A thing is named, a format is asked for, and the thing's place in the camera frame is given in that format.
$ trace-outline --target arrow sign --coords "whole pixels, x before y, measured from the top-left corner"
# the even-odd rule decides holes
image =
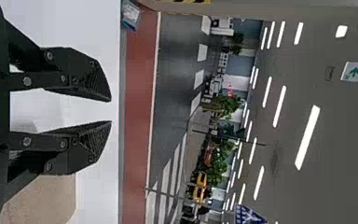
[[[358,68],[355,67],[350,71],[350,75],[352,75],[352,77],[356,77],[358,75]]]
[[[345,63],[345,67],[341,75],[341,81],[358,82],[358,63]]]

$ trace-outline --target tree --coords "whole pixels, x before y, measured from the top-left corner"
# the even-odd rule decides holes
[[[233,143],[233,142],[230,142],[230,141],[222,141],[220,143],[220,150],[225,150],[227,152],[230,152],[230,151],[234,151],[236,150],[238,147]]]
[[[231,48],[229,48],[229,51],[231,51],[232,54],[235,54],[235,55],[240,55],[241,50],[242,50],[242,47],[239,45],[234,45]]]
[[[234,36],[232,36],[231,38],[235,44],[241,44],[243,42],[244,37],[245,35],[242,33],[234,33]]]
[[[201,106],[203,110],[215,112],[217,119],[231,119],[231,114],[240,107],[240,104],[241,98],[238,95],[229,97],[219,94],[209,104],[202,103]]]

